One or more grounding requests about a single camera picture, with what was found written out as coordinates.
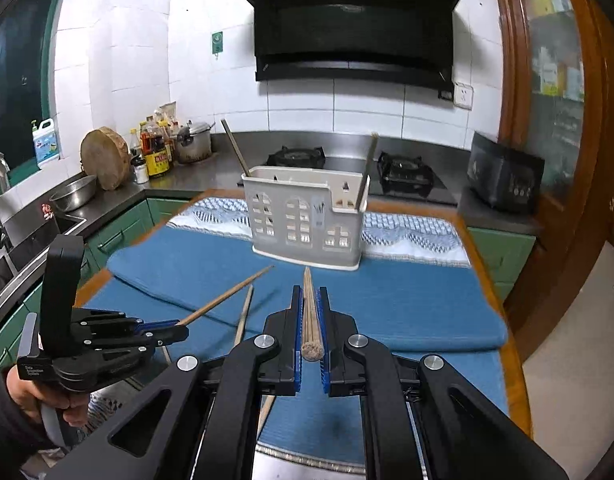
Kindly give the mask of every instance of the window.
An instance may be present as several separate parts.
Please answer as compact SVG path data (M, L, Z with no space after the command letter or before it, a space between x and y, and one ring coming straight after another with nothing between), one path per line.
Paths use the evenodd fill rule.
M49 54L58 0L17 0L0 22L0 152L14 186L38 171L33 120L50 117Z

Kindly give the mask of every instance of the pot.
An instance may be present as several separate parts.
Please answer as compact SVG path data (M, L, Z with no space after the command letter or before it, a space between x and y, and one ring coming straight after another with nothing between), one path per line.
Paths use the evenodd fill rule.
M212 138L210 131L213 124L199 123L194 126L184 126L175 139L176 158L180 164L198 162L212 154Z

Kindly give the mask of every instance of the metal bowl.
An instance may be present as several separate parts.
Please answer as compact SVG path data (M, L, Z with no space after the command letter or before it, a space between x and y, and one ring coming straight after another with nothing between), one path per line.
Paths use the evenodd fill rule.
M97 180L96 175L78 179L51 195L49 202L62 213L78 209L89 202L96 194Z

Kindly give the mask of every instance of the cabinet door handle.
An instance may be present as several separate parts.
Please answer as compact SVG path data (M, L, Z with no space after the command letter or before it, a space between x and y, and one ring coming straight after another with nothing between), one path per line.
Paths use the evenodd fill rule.
M98 245L98 250L104 253L104 248L106 248L111 242L116 240L116 238L120 237L120 239L124 240L124 232L120 231L118 234L112 236L106 242Z

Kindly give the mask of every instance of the human hand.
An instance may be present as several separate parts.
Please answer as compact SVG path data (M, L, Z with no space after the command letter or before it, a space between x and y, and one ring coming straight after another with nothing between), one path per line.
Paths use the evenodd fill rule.
M64 410L62 418L70 426L79 428L87 424L89 394L61 392L46 384L25 381L18 376L18 367L7 373L7 390L11 399L31 420L42 424L39 401L47 406Z

